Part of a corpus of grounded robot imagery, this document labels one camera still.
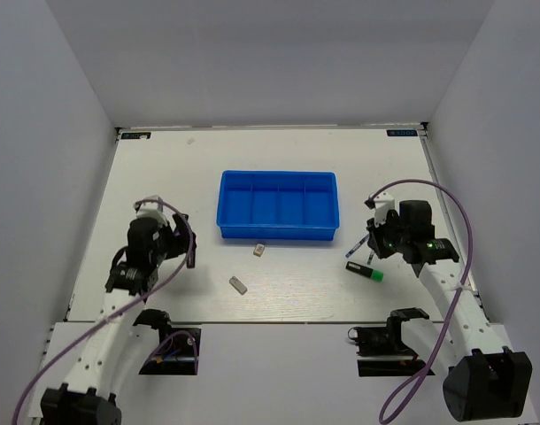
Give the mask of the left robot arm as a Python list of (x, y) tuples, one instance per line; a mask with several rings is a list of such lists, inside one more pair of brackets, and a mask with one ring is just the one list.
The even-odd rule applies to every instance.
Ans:
[(158, 271), (165, 261), (180, 258), (182, 267), (194, 267), (197, 237), (187, 214), (166, 217), (162, 208), (137, 205), (127, 243), (112, 259), (96, 324), (42, 368), (49, 371), (74, 347), (83, 347), (62, 383), (42, 394), (42, 423), (121, 423), (124, 381), (172, 347), (168, 313), (146, 303), (164, 285)]

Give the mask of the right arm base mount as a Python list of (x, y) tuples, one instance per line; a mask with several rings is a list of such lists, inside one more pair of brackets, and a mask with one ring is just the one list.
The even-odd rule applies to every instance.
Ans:
[(352, 327), (347, 337), (357, 347), (359, 377), (411, 377), (425, 366), (412, 349), (391, 342), (386, 327)]

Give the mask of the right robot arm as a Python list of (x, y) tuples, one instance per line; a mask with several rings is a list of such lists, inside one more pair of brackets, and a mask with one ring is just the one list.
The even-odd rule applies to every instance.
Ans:
[(417, 354), (442, 378), (444, 402), (456, 421), (521, 416), (532, 375), (528, 355), (495, 332), (461, 283), (459, 255), (449, 240), (435, 236), (430, 204), (397, 203), (383, 192), (366, 205), (374, 210), (366, 224), (369, 247), (379, 259), (400, 254), (444, 317), (438, 328), (418, 307), (394, 310), (383, 336), (368, 338), (372, 353)]

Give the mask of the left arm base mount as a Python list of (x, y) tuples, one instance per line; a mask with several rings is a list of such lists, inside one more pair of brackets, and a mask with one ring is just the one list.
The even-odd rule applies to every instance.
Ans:
[(194, 376), (199, 367), (202, 329), (165, 325), (140, 375)]

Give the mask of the green cap black highlighter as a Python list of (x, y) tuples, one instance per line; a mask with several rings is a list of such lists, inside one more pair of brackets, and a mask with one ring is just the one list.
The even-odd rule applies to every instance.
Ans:
[(375, 282), (381, 282), (384, 276), (383, 272), (381, 271), (372, 269), (369, 266), (360, 265), (359, 263), (352, 261), (348, 261), (346, 263), (345, 269)]

